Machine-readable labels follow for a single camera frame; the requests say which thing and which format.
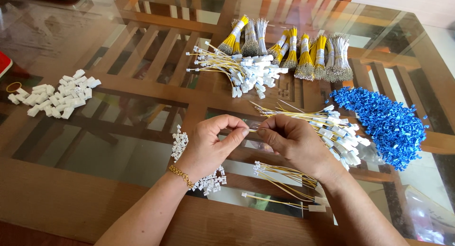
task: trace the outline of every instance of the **hand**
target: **hand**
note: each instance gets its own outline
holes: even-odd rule
[[[332,178],[339,173],[340,167],[343,168],[305,120],[275,115],[261,123],[258,135],[275,153],[321,182]]]
[[[226,127],[233,131],[220,141],[217,135]],[[219,115],[202,121],[188,135],[188,145],[174,167],[195,183],[212,174],[248,133],[247,124],[235,116]]]

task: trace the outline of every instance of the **red object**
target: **red object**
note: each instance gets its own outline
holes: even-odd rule
[[[3,52],[0,52],[0,77],[2,77],[12,65],[13,61]]]

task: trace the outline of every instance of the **pile of blue clips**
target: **pile of blue clips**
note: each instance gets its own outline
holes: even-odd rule
[[[371,135],[376,144],[378,155],[395,170],[403,171],[409,161],[421,158],[416,152],[421,151],[420,143],[425,140],[424,131],[429,126],[414,116],[415,105],[406,108],[402,102],[391,101],[387,96],[361,87],[343,87],[334,90],[330,97],[340,107],[358,114],[359,121],[366,127],[365,133]]]

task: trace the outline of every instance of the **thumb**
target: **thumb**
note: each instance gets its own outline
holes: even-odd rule
[[[287,139],[283,138],[278,132],[271,129],[262,128],[258,130],[258,135],[273,148],[276,152],[284,155],[286,151]]]
[[[238,147],[238,145],[240,145],[240,143],[242,143],[242,140],[248,135],[248,133],[248,128],[237,128],[216,145],[218,145],[218,148],[221,150],[231,153],[236,147]]]

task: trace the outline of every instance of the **glass table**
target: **glass table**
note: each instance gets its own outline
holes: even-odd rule
[[[0,80],[0,220],[94,243],[172,163],[177,125],[190,132],[220,114],[263,121],[250,100],[317,111],[332,103],[334,89],[361,86],[415,104],[430,128],[423,159],[405,171],[362,160],[350,173],[411,245],[453,241],[455,80],[414,14],[338,0],[0,0],[0,8],[0,50],[14,61]],[[354,80],[286,74],[260,100],[253,92],[231,98],[221,73],[187,72],[195,65],[185,53],[207,49],[206,41],[218,46],[243,14],[269,20],[267,47],[293,25],[312,37],[348,35]],[[77,69],[102,85],[68,120],[31,118],[25,105],[7,99],[10,83],[30,92],[57,86]],[[255,161],[286,165],[248,135],[223,164],[228,184],[208,197],[189,192],[162,244],[343,243],[330,208],[290,210],[241,197],[247,191],[292,201],[253,175]],[[293,182],[286,183],[303,190]]]

